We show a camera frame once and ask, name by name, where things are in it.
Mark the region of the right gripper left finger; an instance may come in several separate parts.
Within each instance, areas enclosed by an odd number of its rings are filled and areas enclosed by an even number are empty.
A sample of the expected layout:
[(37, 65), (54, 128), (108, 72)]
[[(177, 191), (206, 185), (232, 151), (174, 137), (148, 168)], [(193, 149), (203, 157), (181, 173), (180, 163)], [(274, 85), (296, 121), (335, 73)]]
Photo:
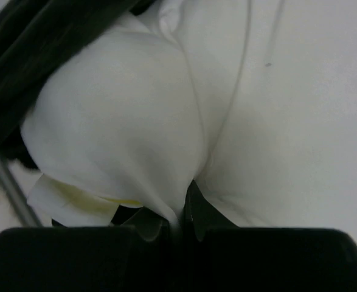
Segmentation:
[(177, 291), (168, 224), (142, 208), (123, 224), (0, 233), (0, 291)]

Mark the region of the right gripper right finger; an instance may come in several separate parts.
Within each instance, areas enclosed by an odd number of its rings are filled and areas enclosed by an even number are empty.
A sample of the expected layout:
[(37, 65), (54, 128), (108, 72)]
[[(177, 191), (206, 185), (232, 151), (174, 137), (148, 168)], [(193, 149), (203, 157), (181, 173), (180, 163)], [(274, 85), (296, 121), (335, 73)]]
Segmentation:
[(318, 228), (240, 228), (195, 183), (184, 208), (187, 291), (357, 291), (357, 245)]

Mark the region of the white pillow with yellow edge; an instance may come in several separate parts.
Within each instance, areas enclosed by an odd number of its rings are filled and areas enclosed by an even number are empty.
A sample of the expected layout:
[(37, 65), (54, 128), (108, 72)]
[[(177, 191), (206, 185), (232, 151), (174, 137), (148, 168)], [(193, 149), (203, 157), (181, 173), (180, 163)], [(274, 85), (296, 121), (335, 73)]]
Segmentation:
[(357, 1), (158, 1), (57, 69), (21, 133), (28, 202), (65, 226), (124, 205), (177, 227), (195, 181), (239, 226), (357, 239)]

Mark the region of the black pillowcase with beige flowers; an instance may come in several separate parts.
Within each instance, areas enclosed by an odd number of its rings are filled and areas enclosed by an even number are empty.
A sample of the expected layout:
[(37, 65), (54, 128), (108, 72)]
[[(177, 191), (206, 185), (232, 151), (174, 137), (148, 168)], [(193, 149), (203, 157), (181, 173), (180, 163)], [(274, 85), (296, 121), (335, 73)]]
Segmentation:
[(47, 79), (125, 13), (150, 1), (9, 1), (0, 11), (0, 157), (36, 170), (20, 125)]

